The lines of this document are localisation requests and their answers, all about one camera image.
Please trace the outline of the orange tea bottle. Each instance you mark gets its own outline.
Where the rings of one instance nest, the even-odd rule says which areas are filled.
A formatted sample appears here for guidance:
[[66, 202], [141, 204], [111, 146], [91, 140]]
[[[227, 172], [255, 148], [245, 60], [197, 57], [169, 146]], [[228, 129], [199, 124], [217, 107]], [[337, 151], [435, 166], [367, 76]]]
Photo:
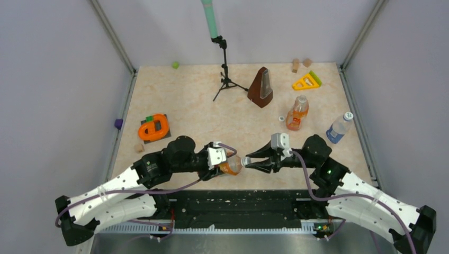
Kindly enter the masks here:
[[219, 164], [219, 169], [226, 176], [236, 176], [243, 169], [241, 158], [238, 155], [232, 156], [226, 162]]
[[303, 121], [308, 115], [309, 102], [305, 95], [300, 95], [295, 99], [293, 107], [288, 112], [285, 125], [289, 130], [298, 131]]

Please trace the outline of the blue label water bottle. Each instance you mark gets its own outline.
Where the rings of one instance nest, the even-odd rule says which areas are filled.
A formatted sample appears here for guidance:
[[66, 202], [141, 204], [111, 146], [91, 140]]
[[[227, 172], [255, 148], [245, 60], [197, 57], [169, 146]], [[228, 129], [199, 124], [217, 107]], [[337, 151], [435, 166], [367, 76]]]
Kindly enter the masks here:
[[335, 119], [326, 131], [326, 137], [328, 140], [333, 144], [337, 144], [350, 130], [353, 124], [353, 119], [354, 114], [352, 112], [346, 112], [342, 116]]

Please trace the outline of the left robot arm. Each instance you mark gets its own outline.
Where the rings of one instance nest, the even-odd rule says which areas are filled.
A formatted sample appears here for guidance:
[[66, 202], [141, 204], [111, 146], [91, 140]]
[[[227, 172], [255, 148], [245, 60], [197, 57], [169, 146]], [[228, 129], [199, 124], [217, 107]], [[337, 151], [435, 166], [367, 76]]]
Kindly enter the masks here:
[[194, 140], [179, 136], [161, 151], [143, 155], [108, 182], [75, 197], [57, 198], [55, 226], [71, 247], [124, 221], [152, 216], [163, 219], [170, 205], [156, 197], [168, 191], [153, 187], [168, 182], [174, 173], [197, 173], [200, 181], [209, 180], [219, 175], [220, 164], [236, 153], [220, 141], [209, 142], [195, 152]]

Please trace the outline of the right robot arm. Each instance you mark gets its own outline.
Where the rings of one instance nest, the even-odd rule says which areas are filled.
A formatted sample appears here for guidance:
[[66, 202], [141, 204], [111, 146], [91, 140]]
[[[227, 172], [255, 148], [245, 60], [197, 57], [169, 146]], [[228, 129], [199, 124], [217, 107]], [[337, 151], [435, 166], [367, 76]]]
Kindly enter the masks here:
[[392, 243], [400, 253], [427, 253], [436, 232], [436, 211], [391, 197], [331, 158], [331, 152], [316, 134], [295, 149], [288, 134], [275, 133], [241, 162], [268, 174], [286, 167], [301, 168], [315, 217], [330, 215], [357, 224]]

